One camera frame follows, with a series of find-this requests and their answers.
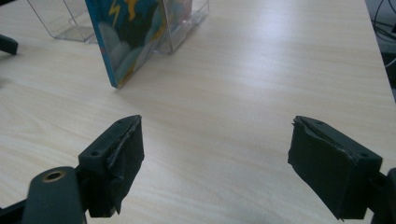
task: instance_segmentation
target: book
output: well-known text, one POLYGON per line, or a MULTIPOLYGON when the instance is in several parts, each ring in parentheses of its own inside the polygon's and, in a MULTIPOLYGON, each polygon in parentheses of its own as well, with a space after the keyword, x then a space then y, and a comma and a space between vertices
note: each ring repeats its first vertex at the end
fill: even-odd
POLYGON ((191 14, 192 0, 86 0, 113 87, 121 87, 191 14))

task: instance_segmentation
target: black plastic mount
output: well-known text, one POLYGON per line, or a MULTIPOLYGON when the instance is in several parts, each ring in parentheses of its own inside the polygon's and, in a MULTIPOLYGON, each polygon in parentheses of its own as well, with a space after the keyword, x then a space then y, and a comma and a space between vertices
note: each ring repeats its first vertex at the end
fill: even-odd
POLYGON ((120 212, 144 159, 140 116, 120 119, 79 156, 79 166, 58 167, 36 176, 28 197, 0 209, 1 224, 81 224, 120 212))
POLYGON ((396 170, 379 172, 382 158, 328 124, 297 116, 289 163, 336 218, 396 223, 396 170))

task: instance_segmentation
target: wooden table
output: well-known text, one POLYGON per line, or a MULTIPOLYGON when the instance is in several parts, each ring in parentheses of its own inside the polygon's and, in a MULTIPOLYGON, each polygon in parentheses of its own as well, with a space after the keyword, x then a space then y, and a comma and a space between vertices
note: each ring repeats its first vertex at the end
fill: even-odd
POLYGON ((120 90, 96 45, 52 39, 25 0, 0 8, 0 33, 20 43, 0 53, 2 207, 134 114, 142 168, 120 216, 89 223, 342 223, 287 163, 296 115, 396 166, 396 105, 362 0, 211 0, 174 55, 120 90))

